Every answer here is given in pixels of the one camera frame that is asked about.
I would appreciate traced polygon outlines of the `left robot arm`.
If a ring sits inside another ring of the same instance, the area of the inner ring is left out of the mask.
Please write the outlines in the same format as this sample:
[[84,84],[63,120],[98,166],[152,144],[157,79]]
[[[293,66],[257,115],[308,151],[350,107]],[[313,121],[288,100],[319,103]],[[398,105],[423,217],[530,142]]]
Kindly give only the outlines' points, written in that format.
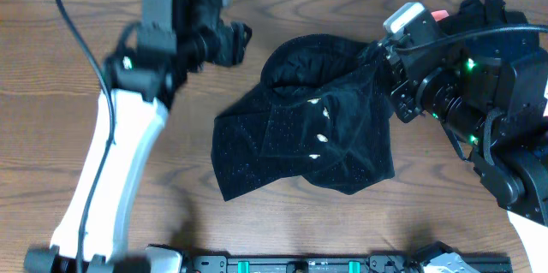
[[47,247],[27,251],[28,272],[189,272],[183,252],[167,246],[128,250],[136,193],[177,90],[204,63],[232,67],[252,37],[225,24],[231,0],[142,0],[114,51],[94,63],[101,92],[92,143],[74,196]]

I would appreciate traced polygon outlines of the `black velvet skirt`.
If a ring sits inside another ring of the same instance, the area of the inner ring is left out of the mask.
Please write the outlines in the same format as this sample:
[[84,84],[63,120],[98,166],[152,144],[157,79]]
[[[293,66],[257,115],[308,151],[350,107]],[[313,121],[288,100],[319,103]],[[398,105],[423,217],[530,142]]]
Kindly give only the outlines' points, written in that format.
[[395,174],[376,42],[312,34],[280,45],[214,121],[211,163],[232,200],[282,178],[351,195]]

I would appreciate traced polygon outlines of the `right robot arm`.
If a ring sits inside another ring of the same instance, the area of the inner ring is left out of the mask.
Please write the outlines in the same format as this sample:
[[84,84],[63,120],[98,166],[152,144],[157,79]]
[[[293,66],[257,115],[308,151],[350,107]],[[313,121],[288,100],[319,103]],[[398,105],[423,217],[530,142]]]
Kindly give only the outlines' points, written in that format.
[[402,122],[430,115],[508,213],[533,271],[547,269],[547,52],[544,25],[451,33],[407,3],[384,22],[387,94]]

